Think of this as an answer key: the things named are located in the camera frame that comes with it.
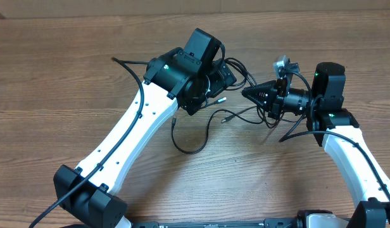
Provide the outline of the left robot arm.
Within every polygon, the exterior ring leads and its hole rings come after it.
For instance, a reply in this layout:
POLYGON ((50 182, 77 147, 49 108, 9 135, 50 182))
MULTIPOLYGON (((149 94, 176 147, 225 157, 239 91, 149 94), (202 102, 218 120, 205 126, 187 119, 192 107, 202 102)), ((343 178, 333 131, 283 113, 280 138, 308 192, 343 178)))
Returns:
POLYGON ((75 168, 55 173, 55 204, 88 227, 132 227, 117 194, 141 151, 178 109, 193 115, 236 82, 224 59, 215 59, 219 51, 224 45, 197 28, 185 47, 147 62, 133 102, 102 143, 75 168))

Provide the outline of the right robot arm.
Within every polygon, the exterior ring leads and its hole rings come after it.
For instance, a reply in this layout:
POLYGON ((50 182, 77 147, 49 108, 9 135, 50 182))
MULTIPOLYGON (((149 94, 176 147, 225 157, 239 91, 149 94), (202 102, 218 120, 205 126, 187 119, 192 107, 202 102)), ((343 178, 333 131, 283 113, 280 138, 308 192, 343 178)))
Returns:
POLYGON ((333 62, 316 66, 312 85, 306 90, 291 86, 299 77, 298 64, 278 61, 277 80, 242 90, 242 95, 264 114, 280 120, 283 113, 306 118, 306 135, 332 158, 353 199, 350 218, 339 218, 327 210, 300 210, 295 218, 264 221, 264 227, 385 227, 390 225, 390 179, 365 144, 360 125, 343 108, 345 68, 333 62))

